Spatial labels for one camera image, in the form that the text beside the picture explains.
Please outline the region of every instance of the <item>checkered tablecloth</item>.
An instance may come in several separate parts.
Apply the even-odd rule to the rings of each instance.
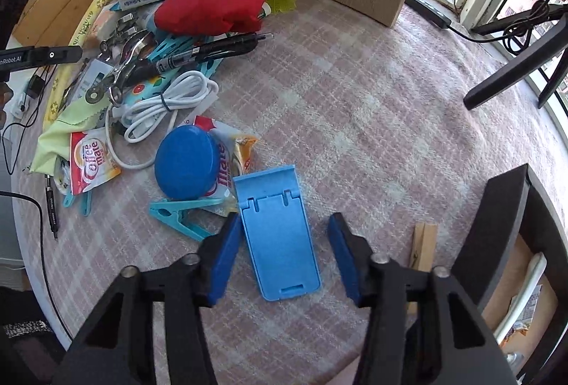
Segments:
[[[462,98],[500,64],[407,7],[387,29],[330,0],[298,0],[296,11],[267,18],[263,29],[274,39],[218,68],[220,99],[207,115],[259,137],[255,169],[296,165],[322,287],[266,302],[243,245],[225,297],[202,311],[203,322],[220,384],[323,384],[359,353],[368,314],[345,296],[325,233],[332,212],[404,264],[414,224],[438,223],[435,263],[451,265],[487,180],[525,162],[564,224],[568,155],[525,83],[468,112]],[[43,176],[21,172],[39,130],[26,133],[14,190],[43,204]],[[117,142],[118,151],[144,161],[160,137]],[[45,237],[47,274],[72,333],[123,266],[160,268],[197,248],[148,216],[149,202],[161,197],[147,169],[96,188],[88,218],[58,198],[60,239]],[[18,210],[28,271],[42,279],[38,214],[29,204]],[[210,229],[222,223],[205,212],[195,220]],[[162,307],[155,312],[158,382],[166,383]]]

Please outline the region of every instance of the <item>blue round lid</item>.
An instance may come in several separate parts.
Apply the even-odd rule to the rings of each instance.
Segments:
[[[182,125],[162,140],[155,154],[155,179],[170,199],[197,199],[214,185],[219,164],[213,138],[195,125]]]

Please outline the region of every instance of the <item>power strip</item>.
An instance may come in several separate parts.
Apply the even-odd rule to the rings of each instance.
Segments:
[[[404,3],[439,28],[447,29],[452,24],[450,18],[423,0],[405,0]]]

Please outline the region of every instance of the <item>yellow packaging tube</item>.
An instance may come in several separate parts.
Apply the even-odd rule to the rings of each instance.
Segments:
[[[89,29],[93,26],[94,21],[97,19],[100,11],[109,0],[93,0],[87,11],[83,15],[83,19],[79,26],[73,33],[69,45],[83,46],[84,40],[87,37]],[[58,71],[55,74],[49,100],[47,102],[47,109],[43,117],[43,130],[46,130],[58,117],[59,105],[63,97],[63,93],[67,88],[67,82],[71,75],[73,65],[59,65]]]

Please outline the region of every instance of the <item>light green microfiber cloth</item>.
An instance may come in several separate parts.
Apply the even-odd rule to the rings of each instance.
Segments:
[[[39,136],[30,172],[55,175],[58,156],[69,161],[71,150],[69,134],[94,129],[99,113],[108,107],[109,103],[108,98],[103,98],[96,104],[90,104],[83,97],[65,108],[55,122]]]

